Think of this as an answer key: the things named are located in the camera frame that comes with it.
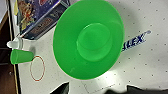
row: plastic cup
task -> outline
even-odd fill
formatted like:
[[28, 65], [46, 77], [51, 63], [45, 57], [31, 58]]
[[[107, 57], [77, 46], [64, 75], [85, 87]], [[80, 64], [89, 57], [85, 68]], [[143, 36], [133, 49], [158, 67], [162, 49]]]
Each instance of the plastic cup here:
[[9, 41], [9, 42], [7, 43], [7, 46], [8, 46], [9, 48], [17, 49], [17, 48], [18, 48], [18, 42], [16, 42], [16, 41]]
[[34, 54], [30, 51], [23, 51], [14, 49], [11, 52], [10, 60], [12, 64], [19, 64], [24, 62], [30, 62], [33, 60]]

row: white table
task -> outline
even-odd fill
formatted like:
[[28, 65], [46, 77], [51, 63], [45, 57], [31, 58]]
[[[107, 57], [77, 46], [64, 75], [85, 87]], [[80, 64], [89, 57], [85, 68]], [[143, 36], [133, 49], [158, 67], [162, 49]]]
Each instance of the white table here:
[[[69, 94], [103, 94], [107, 89], [118, 92], [126, 85], [142, 89], [168, 89], [168, 1], [167, 0], [108, 0], [120, 13], [125, 25], [125, 41], [146, 32], [144, 43], [123, 51], [114, 66], [91, 80], [78, 80], [65, 74], [53, 54], [55, 27], [37, 41], [30, 41], [23, 50], [34, 50], [45, 64], [40, 81], [31, 77], [30, 62], [19, 64], [22, 94], [49, 94], [60, 84], [70, 82]], [[32, 63], [32, 74], [39, 79], [44, 67], [40, 60]]]

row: green bowl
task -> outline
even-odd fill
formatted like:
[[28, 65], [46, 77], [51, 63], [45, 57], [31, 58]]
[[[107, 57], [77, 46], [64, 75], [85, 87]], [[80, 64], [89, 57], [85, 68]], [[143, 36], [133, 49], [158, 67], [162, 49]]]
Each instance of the green bowl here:
[[73, 78], [92, 79], [108, 71], [120, 55], [124, 25], [104, 0], [81, 0], [59, 19], [53, 50], [61, 69]]

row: colorful box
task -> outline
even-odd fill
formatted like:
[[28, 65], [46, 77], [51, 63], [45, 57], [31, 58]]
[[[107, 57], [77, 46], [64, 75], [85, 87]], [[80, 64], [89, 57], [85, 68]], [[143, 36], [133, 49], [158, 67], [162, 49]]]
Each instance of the colorful box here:
[[18, 0], [17, 25], [23, 38], [36, 40], [56, 25], [69, 0]]

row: white surface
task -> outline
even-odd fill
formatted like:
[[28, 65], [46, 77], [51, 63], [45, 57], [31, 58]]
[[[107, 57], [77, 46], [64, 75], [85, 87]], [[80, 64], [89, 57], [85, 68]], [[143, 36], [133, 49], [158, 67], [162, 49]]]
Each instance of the white surface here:
[[41, 80], [43, 78], [43, 73], [45, 72], [45, 66], [43, 66], [43, 61], [40, 58], [38, 57], [34, 58], [30, 69], [32, 71], [32, 77], [34, 78], [35, 81]]
[[[69, 94], [102, 94], [109, 88], [123, 92], [126, 85], [142, 89], [168, 89], [168, 1], [108, 1], [116, 7], [123, 19], [125, 41], [151, 30], [152, 33], [145, 36], [146, 42], [122, 52], [114, 66], [100, 77], [78, 80], [66, 75], [56, 63], [52, 50], [54, 27], [39, 40], [24, 45], [24, 50], [31, 50], [43, 58], [45, 73], [41, 81], [35, 82], [30, 75], [31, 63], [19, 64], [23, 94], [30, 94], [30, 91], [31, 94], [49, 94], [68, 81]], [[35, 71], [42, 70], [40, 64]], [[38, 77], [41, 71], [33, 73]]]

